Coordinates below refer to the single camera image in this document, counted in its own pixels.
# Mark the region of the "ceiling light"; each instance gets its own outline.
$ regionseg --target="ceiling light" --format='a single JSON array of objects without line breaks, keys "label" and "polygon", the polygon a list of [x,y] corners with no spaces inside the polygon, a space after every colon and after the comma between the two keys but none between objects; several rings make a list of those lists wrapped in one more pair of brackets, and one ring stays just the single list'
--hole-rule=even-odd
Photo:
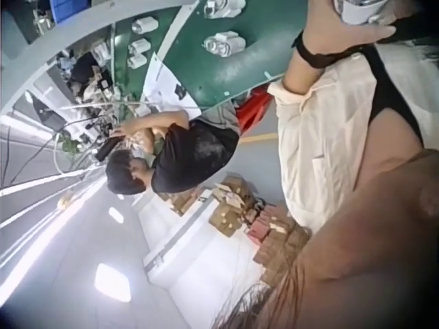
[{"label": "ceiling light", "polygon": [[90,199],[105,184],[106,178],[98,180],[90,187],[81,198],[74,201],[65,211],[55,218],[41,233],[32,245],[26,250],[23,257],[18,261],[12,269],[6,280],[0,285],[0,308],[5,304],[6,300],[11,296],[21,280],[25,277],[32,265],[38,257],[54,239],[55,235],[67,224],[67,222],[81,209],[85,201]]},{"label": "ceiling light", "polygon": [[25,91],[25,98],[28,103],[32,104],[34,102],[34,99],[32,98],[32,95],[29,93],[29,91]]},{"label": "ceiling light", "polygon": [[48,93],[50,93],[54,88],[52,86],[50,86],[48,89],[46,89],[46,91],[43,93],[43,96],[47,95]]},{"label": "ceiling light", "polygon": [[113,207],[108,209],[108,214],[110,214],[110,216],[112,218],[114,218],[117,223],[120,223],[120,224],[123,223],[123,216],[122,216],[122,214],[119,211],[117,211],[116,209],[114,209]]},{"label": "ceiling light", "polygon": [[99,264],[96,271],[95,288],[121,302],[128,303],[131,300],[130,283],[126,276],[112,267]]},{"label": "ceiling light", "polygon": [[2,115],[0,116],[0,123],[7,125],[11,128],[20,130],[21,132],[24,132],[25,134],[36,136],[41,139],[44,139],[45,141],[52,138],[52,134],[49,132],[46,132],[44,130],[32,127],[31,125],[28,125],[20,120],[17,120],[15,118],[9,117],[8,115]]}]

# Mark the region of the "yellow line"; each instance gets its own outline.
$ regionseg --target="yellow line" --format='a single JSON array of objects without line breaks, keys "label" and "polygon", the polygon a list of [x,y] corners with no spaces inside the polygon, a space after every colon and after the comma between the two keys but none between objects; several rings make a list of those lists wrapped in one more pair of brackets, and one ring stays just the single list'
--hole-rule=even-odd
[{"label": "yellow line", "polygon": [[256,136],[242,137],[239,139],[239,144],[255,143],[255,142],[270,141],[270,140],[273,141],[277,138],[278,138],[277,133],[273,132],[270,134],[261,134],[261,135],[256,135]]}]

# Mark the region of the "white shirt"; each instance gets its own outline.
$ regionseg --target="white shirt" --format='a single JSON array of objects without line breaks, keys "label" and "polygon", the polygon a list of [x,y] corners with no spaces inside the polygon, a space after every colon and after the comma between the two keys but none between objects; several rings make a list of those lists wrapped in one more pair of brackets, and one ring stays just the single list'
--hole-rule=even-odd
[{"label": "white shirt", "polygon": [[[420,49],[378,45],[394,85],[420,126],[426,148],[439,149],[439,69]],[[281,82],[276,98],[282,187],[297,222],[314,233],[354,189],[377,81],[362,54],[329,67],[305,95]]]}]

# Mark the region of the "green workbench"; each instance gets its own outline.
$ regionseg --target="green workbench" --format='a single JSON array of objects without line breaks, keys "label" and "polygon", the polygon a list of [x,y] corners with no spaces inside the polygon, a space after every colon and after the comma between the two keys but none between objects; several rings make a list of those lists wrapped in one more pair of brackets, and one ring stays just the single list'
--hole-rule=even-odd
[{"label": "green workbench", "polygon": [[[307,0],[247,0],[233,19],[205,19],[201,0],[163,62],[202,107],[221,103],[283,74],[291,45],[304,27]],[[201,45],[218,32],[234,31],[247,48],[229,58]]]},{"label": "green workbench", "polygon": [[[174,21],[179,10],[179,7],[167,8],[155,12],[148,12],[141,16],[131,17],[116,23],[115,84],[121,88],[123,95],[132,95],[134,100],[140,100],[151,56],[160,48],[167,30]],[[137,19],[149,16],[158,21],[158,28],[146,34],[135,34],[131,30],[131,24]],[[132,70],[126,63],[130,56],[128,54],[128,45],[142,38],[145,38],[151,43],[151,49],[143,54],[148,59],[148,63],[138,69]]]}]

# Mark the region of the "white paper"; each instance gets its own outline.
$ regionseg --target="white paper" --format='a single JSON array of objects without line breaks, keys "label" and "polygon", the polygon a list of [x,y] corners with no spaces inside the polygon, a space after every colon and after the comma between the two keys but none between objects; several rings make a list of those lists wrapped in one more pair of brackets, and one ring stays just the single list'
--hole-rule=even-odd
[{"label": "white paper", "polygon": [[181,83],[176,76],[163,64],[156,53],[153,53],[143,85],[146,99],[154,103],[159,111],[183,109],[189,115],[189,119],[200,116],[201,110],[188,92],[183,99],[178,99],[175,93],[177,85]]}]

